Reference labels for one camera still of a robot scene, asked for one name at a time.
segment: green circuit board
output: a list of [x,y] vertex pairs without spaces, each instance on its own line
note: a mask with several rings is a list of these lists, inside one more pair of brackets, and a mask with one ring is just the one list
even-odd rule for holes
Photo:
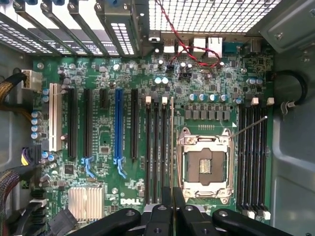
[[[162,59],[164,64],[158,66],[158,60]],[[102,59],[102,58],[40,58],[34,62],[34,71],[43,75],[42,88],[48,89],[50,83],[62,83],[58,70],[62,70],[69,79],[69,86],[77,91],[77,157],[68,157],[67,141],[62,144],[62,150],[57,151],[57,159],[54,163],[47,165],[42,170],[42,174],[50,176],[49,185],[45,186],[48,196],[48,218],[55,216],[61,209],[69,204],[69,189],[75,187],[101,188],[103,191],[104,216],[116,212],[125,207],[132,207],[142,211],[145,204],[160,203],[160,175],[164,175],[164,185],[178,186],[180,180],[177,175],[176,143],[181,131],[187,127],[192,134],[196,135],[220,135],[223,129],[228,128],[231,133],[238,131],[239,125],[239,105],[235,100],[239,98],[242,103],[257,96],[260,103],[266,103],[267,98],[273,97],[273,83],[266,81],[266,72],[273,67],[273,55],[269,52],[261,55],[253,55],[242,58],[239,54],[223,55],[221,66],[215,69],[200,68],[188,59],[187,56],[180,56],[175,62],[173,72],[166,72],[166,65],[170,56],[149,55],[143,59]],[[180,63],[192,64],[191,78],[179,78]],[[38,64],[43,63],[44,67],[38,68]],[[168,79],[167,84],[156,83],[156,78]],[[261,78],[262,86],[248,85],[250,78]],[[114,165],[114,145],[115,145],[115,90],[122,88],[124,93],[123,108],[123,170],[126,178],[119,173]],[[84,137],[84,89],[92,90],[92,156],[90,171],[94,177],[87,174],[83,154]],[[108,91],[108,107],[100,107],[100,89]],[[138,156],[132,160],[131,149],[131,90],[138,89]],[[225,94],[226,100],[220,100]],[[215,101],[210,101],[210,95],[215,95]],[[150,197],[146,200],[146,143],[148,137],[151,139],[151,158],[154,152],[155,142],[153,141],[154,130],[154,109],[152,103],[151,120],[147,121],[146,97],[150,96],[152,101],[159,103],[161,110],[161,98],[167,98],[166,130],[165,142],[165,170],[162,173],[159,166],[156,183],[157,200],[154,202],[152,193],[154,191],[154,172],[150,168]],[[174,99],[174,117],[171,117],[171,98]],[[37,94],[34,98],[34,110],[44,111],[45,103],[43,95]],[[216,117],[209,118],[209,112],[214,111]],[[62,133],[68,133],[68,99],[67,91],[62,95]],[[267,120],[267,155],[266,155],[266,175],[265,175],[265,205],[270,206],[270,185],[271,185],[271,144],[272,144],[272,109],[268,109]],[[147,135],[147,122],[152,124],[151,133]],[[171,140],[171,122],[174,125],[174,136]],[[158,160],[161,158],[161,115],[158,116]],[[49,134],[49,120],[47,117],[42,121],[42,136],[35,143],[42,144],[43,150],[47,148]],[[237,210],[237,158],[238,139],[234,139],[234,190],[229,201],[223,204],[220,199],[213,198],[190,198],[188,204],[203,205],[206,212],[211,214],[217,208],[229,208]]]

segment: black pcie slot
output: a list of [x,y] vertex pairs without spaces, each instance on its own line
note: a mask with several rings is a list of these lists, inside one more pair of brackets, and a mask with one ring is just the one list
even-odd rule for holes
[[99,90],[99,107],[102,109],[108,109],[108,89],[101,88]]
[[83,155],[84,157],[92,156],[92,132],[93,132],[93,91],[85,88],[83,91],[84,98],[84,120],[83,120]]
[[[261,115],[267,115],[267,109],[262,108]],[[265,184],[266,184],[266,161],[267,161],[267,120],[264,120],[260,125],[260,155],[261,155],[261,163],[260,163],[260,175],[259,175],[259,199],[258,204],[259,208],[262,210],[267,210],[265,206]]]
[[[246,108],[246,126],[253,123],[253,109]],[[245,194],[244,194],[244,209],[252,210],[251,204],[251,191],[252,191],[252,128],[245,131]]]
[[151,159],[151,106],[146,108],[146,179],[145,202],[150,204],[150,159]]
[[158,135],[159,135],[159,109],[158,103],[154,103],[154,139],[153,139],[153,203],[158,203]]
[[138,89],[131,90],[131,149],[130,156],[132,162],[138,157],[138,132],[139,132],[139,104],[138,104]]
[[164,183],[164,176],[165,176],[165,156],[166,156],[166,114],[167,114],[167,109],[166,106],[162,107],[162,111],[161,111],[161,123],[162,123],[162,127],[161,127],[161,172],[160,172],[160,177],[161,177],[161,186],[164,187],[165,183]]
[[[253,109],[253,118],[256,122],[261,117],[261,109],[256,106]],[[251,198],[251,206],[257,211],[258,206],[258,188],[259,188],[259,166],[260,166],[260,157],[259,157],[259,146],[260,146],[260,130],[259,125],[255,125],[253,127],[252,134],[252,198]]]
[[[245,105],[239,106],[239,128],[242,130],[246,124],[246,108]],[[244,147],[245,147],[245,133],[238,135],[238,158],[237,158],[237,197],[236,204],[239,211],[242,211],[244,204],[244,189],[245,189],[245,163],[244,163]]]
[[68,157],[77,157],[78,98],[75,88],[68,90]]

